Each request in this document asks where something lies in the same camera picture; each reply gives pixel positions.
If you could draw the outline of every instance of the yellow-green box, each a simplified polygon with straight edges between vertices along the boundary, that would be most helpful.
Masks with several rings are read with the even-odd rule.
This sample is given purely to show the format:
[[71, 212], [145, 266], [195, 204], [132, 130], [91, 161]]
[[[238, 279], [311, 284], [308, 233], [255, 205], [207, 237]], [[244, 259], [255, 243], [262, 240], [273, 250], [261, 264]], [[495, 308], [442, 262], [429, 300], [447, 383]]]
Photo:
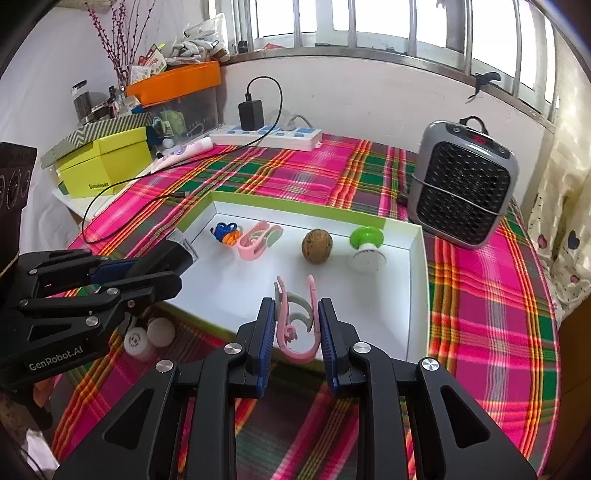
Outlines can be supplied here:
[[[130, 179], [152, 162], [145, 127], [134, 128], [74, 150], [58, 160], [56, 170], [72, 198], [92, 197], [105, 187]], [[113, 195], [125, 184], [105, 192]]]

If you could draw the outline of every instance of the window sill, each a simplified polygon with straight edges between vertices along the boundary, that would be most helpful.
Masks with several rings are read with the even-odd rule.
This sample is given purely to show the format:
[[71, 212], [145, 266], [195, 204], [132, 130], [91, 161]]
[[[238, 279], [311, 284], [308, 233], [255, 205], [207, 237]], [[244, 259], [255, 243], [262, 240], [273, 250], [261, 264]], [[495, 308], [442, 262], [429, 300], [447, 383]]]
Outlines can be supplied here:
[[[474, 77], [465, 75], [463, 72], [454, 68], [448, 67], [441, 63], [431, 60], [419, 59], [409, 57], [400, 53], [390, 53], [384, 50], [377, 50], [374, 48], [350, 48], [350, 47], [300, 47], [300, 48], [273, 48], [270, 50], [257, 50], [248, 53], [241, 53], [232, 56], [229, 62], [223, 64], [224, 66], [241, 63], [243, 61], [274, 59], [282, 57], [349, 57], [365, 60], [385, 61], [387, 63], [395, 63], [398, 65], [405, 65], [427, 72], [432, 72], [437, 75], [451, 78], [458, 82], [465, 83], [470, 86], [476, 86]], [[554, 125], [548, 121], [547, 118], [540, 115], [536, 110], [529, 107], [524, 102], [514, 98], [504, 90], [493, 86], [485, 85], [482, 88], [483, 92], [498, 98], [499, 100], [511, 105], [516, 110], [526, 114], [531, 119], [538, 122], [544, 128], [554, 133], [556, 130]]]

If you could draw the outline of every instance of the floral curtain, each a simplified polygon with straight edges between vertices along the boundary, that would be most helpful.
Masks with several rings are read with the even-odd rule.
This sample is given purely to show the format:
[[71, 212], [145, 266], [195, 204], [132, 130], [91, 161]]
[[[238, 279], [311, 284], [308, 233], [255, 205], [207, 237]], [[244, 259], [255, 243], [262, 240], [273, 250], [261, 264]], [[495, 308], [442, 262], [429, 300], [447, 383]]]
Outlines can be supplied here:
[[528, 232], [560, 321], [591, 293], [591, 83], [560, 37], [556, 48], [556, 133]]

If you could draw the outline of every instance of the white power strip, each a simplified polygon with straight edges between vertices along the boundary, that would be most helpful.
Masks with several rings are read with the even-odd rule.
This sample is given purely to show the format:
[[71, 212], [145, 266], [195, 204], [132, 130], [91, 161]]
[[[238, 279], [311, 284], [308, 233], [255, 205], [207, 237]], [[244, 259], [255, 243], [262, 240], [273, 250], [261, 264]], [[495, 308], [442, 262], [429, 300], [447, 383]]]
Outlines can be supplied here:
[[[270, 125], [254, 131], [243, 130], [240, 125], [237, 127], [222, 125], [209, 136], [215, 145], [246, 145], [261, 138], [270, 129]], [[279, 130], [279, 127], [275, 127], [269, 136], [255, 146], [310, 152], [320, 146], [321, 140], [322, 130], [317, 128], [296, 128], [291, 132], [284, 132]]]

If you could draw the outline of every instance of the space heater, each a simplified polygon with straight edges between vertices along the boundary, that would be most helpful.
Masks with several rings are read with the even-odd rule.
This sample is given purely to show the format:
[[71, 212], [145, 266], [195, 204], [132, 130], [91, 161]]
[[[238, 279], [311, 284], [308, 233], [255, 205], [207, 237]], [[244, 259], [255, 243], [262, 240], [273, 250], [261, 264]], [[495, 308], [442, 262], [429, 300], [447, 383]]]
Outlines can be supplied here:
[[[477, 120], [482, 131], [467, 126]], [[427, 127], [408, 196], [408, 216], [460, 247], [484, 246], [505, 214], [519, 167], [482, 120], [438, 121]]]

